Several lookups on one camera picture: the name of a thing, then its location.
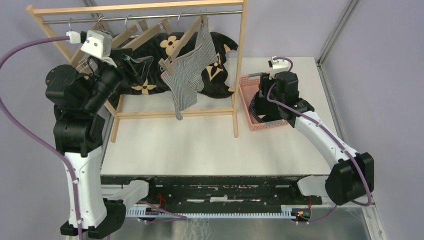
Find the navy striped underwear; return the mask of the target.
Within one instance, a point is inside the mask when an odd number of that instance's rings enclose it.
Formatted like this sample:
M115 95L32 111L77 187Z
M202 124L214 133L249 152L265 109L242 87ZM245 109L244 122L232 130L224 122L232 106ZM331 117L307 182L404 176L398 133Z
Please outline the navy striped underwear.
M258 116L258 114L256 113L256 109L255 109L255 99L254 99L254 98L251 100L251 102L250 102L250 104L249 104L248 111L250 112L250 114L253 116L253 118L254 118L254 119L255 119L255 120L256 120L259 124L265 123L265 121L264 121L262 118L260 118L260 117Z

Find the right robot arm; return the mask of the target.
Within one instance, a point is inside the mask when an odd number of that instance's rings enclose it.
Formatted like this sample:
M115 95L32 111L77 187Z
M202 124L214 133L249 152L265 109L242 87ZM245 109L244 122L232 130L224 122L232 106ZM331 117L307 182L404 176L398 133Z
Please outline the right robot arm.
M323 156L330 173L310 175L289 189L289 198L301 204L309 196L327 197L342 206L348 202L370 206L373 202L375 162L368 153L360 153L329 130L314 107L301 98L298 76L290 71L260 75L260 95L276 106L281 118L303 134Z

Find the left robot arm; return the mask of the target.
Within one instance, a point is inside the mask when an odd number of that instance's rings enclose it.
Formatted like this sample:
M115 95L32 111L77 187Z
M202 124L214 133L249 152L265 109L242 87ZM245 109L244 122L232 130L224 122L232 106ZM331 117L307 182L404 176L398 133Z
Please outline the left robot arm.
M152 203L158 195L143 178L132 180L111 197L102 195L105 119L99 111L120 85L145 80L154 60L152 56L134 58L130 49L114 49L110 59L113 64L97 60L93 73L62 64L45 78L45 95L54 104L55 148L64 157L71 204L69 219L60 227L65 236L85 232L89 238L103 239L122 227L134 204Z

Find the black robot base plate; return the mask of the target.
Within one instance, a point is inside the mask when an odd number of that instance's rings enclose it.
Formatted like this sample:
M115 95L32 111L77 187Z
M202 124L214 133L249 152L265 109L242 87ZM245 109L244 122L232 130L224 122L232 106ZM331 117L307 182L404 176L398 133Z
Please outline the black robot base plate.
M103 185L126 187L145 180L149 192L144 201L176 214L277 213L282 205L316 206L319 196L305 196L291 176L125 176L102 175Z

